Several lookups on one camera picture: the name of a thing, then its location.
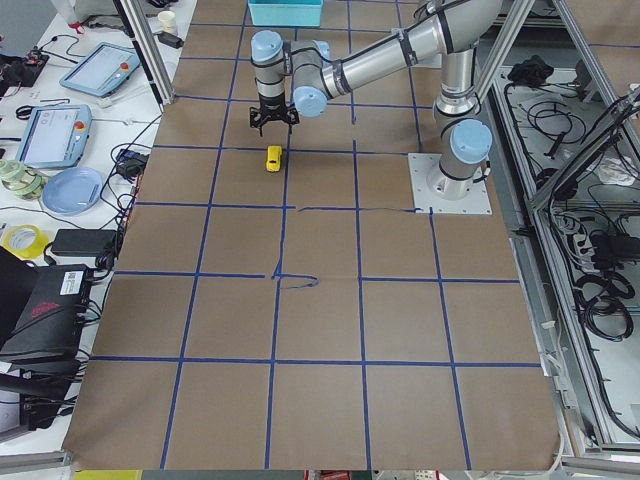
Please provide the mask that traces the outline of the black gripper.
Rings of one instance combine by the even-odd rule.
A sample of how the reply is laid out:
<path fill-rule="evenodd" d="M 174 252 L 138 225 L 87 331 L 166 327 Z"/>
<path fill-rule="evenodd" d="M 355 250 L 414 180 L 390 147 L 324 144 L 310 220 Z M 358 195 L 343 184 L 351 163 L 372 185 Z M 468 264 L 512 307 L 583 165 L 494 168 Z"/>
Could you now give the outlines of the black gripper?
<path fill-rule="evenodd" d="M 260 137 L 263 137 L 263 126 L 269 122 L 281 121 L 288 125 L 288 134 L 292 134 L 293 125 L 299 123 L 299 114 L 293 104 L 286 102 L 284 95 L 275 97 L 259 96 L 259 107 L 249 109 L 249 124 L 251 128 L 258 129 Z"/>

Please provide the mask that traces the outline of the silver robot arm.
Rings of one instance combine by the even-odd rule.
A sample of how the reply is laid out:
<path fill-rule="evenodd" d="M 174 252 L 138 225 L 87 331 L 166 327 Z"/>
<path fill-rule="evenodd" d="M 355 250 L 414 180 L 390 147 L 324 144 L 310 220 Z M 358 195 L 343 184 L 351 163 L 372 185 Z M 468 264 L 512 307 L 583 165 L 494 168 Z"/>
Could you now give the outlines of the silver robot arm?
<path fill-rule="evenodd" d="M 481 103 L 474 85 L 476 46 L 501 8 L 499 1 L 427 1 L 412 25 L 338 59 L 329 58 L 325 42 L 289 42 L 260 31 L 251 39 L 259 105 L 250 109 L 249 123 L 257 130 L 270 122 L 294 126 L 303 117 L 320 116 L 332 99 L 441 56 L 434 118 L 451 142 Z"/>

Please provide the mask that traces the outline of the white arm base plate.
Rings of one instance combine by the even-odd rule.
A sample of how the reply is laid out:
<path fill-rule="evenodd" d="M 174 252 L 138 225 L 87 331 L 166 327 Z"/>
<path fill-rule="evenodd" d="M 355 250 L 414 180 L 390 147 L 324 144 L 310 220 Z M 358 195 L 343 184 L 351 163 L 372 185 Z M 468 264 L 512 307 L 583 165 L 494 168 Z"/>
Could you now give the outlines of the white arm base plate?
<path fill-rule="evenodd" d="M 492 208 L 482 171 L 457 181 L 440 170 L 440 154 L 410 153 L 409 173 L 414 210 L 423 214 L 491 215 Z"/>

